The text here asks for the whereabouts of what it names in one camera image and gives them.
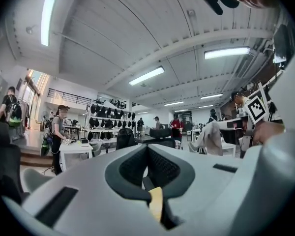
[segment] ceiling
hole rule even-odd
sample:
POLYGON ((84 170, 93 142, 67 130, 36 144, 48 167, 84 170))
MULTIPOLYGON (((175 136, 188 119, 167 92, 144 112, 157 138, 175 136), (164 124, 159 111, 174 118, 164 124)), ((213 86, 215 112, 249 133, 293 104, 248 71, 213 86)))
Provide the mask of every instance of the ceiling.
POLYGON ((19 64, 149 107, 184 101, 173 110, 225 102, 268 60, 264 47, 280 20, 278 9, 243 5, 221 4, 218 16, 203 0, 57 0, 46 47, 40 43, 43 2, 15 1, 10 39, 19 64), (237 46, 251 53, 204 59, 204 51, 237 46), (165 73, 129 85, 159 66, 165 73), (215 93, 223 96, 200 100, 215 93))

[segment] ceiling light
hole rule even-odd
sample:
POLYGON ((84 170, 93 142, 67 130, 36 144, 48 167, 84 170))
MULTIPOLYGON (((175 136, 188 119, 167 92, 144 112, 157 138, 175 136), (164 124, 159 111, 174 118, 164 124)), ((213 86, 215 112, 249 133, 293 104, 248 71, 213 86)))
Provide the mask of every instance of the ceiling light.
POLYGON ((201 99, 203 100, 203 99, 208 99, 208 98, 220 97, 222 95, 223 95, 222 93, 219 93, 219 94, 210 95, 210 96, 203 96, 203 97, 201 97, 201 99))
POLYGON ((213 107, 214 105, 208 105, 208 106, 202 106, 202 107, 199 107, 199 108, 208 108, 208 107, 213 107))
POLYGON ((45 0, 43 13, 41 16, 41 44, 49 46, 49 30, 50 30, 50 21, 51 14, 56 0, 45 0))
POLYGON ((176 105, 176 104, 181 104, 181 103, 183 103, 183 101, 165 104, 164 106, 176 105))
POLYGON ((205 52, 205 59, 213 59, 218 57, 244 55, 250 52, 250 47, 227 48, 222 50, 214 50, 205 52))
POLYGON ((163 72, 165 72, 164 68, 162 66, 160 66, 159 68, 157 68, 157 69, 155 69, 155 70, 153 70, 153 71, 151 71, 151 72, 149 72, 149 73, 147 73, 145 75, 142 75, 141 77, 139 77, 139 78, 137 78, 137 79, 135 79, 133 81, 130 81, 129 84, 133 86, 133 85, 135 85, 137 83, 145 81, 145 80, 147 80, 149 78, 152 78, 152 77, 154 77, 156 75, 159 75, 159 74, 161 74, 163 72))

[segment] white cloth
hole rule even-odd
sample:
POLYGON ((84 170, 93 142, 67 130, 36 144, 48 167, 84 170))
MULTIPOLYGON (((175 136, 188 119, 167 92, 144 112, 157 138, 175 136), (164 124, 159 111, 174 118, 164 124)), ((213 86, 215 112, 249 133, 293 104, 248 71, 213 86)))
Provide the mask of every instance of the white cloth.
POLYGON ((208 123, 193 146, 206 148, 208 154, 223 155, 220 128, 217 122, 208 123))

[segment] wooden step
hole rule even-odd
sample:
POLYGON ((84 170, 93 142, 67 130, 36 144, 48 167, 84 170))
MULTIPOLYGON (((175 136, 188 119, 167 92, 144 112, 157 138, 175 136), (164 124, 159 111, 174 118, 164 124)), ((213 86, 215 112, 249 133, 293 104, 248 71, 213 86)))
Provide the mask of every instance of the wooden step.
POLYGON ((52 155, 49 152, 47 156, 40 156, 40 151, 31 150, 31 149, 21 149, 21 156, 23 157, 31 157, 31 158, 50 158, 52 159, 52 155))
POLYGON ((24 157, 21 155, 21 165, 25 166, 49 168, 52 166, 52 162, 52 158, 24 157))

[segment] backpack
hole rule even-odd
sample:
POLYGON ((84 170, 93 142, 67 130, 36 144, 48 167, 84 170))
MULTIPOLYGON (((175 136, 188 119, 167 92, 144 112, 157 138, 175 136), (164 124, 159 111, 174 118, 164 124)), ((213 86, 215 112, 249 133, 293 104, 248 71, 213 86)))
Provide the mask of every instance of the backpack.
POLYGON ((11 105, 8 106, 5 120, 10 127, 18 127, 22 123, 22 109, 18 102, 13 102, 13 97, 9 95, 11 105))

